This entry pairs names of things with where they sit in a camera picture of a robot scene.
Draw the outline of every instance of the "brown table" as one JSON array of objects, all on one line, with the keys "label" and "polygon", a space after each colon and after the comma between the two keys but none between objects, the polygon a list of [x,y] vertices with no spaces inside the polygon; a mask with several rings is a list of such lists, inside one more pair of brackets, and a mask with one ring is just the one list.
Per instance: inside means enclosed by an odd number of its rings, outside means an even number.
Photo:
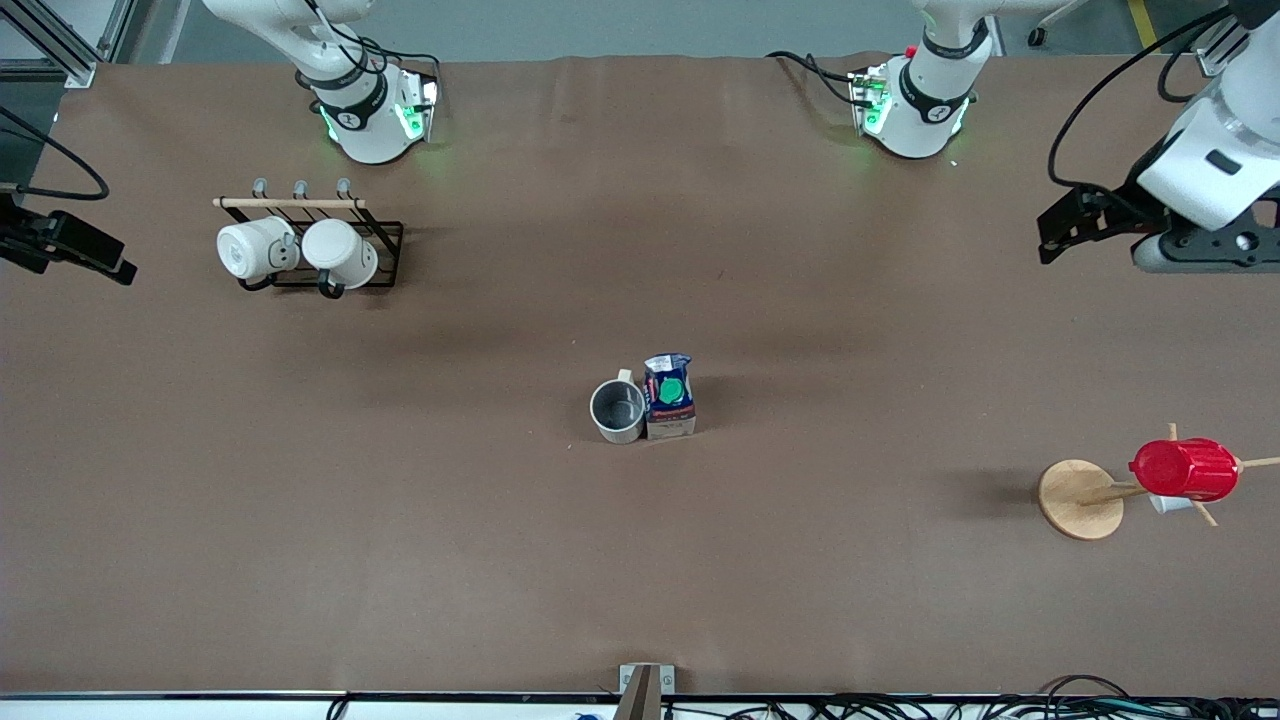
[{"label": "brown table", "polygon": [[[774,61],[448,65],[440,143],[384,168],[288,65],[104,68],[55,135],[111,197],[63,206],[138,279],[0,277],[0,687],[586,691],[639,659],[686,691],[1274,692],[1274,474],[1216,530],[1138,500],[1092,544],[1033,501],[1170,420],[1280,450],[1280,281],[1037,263],[1048,141],[1114,64],[992,61],[924,161]],[[1167,127],[1156,68],[1064,174]],[[239,290],[209,201],[259,176],[352,178],[411,228],[401,284]],[[662,351],[698,434],[604,443],[591,388]]]}]

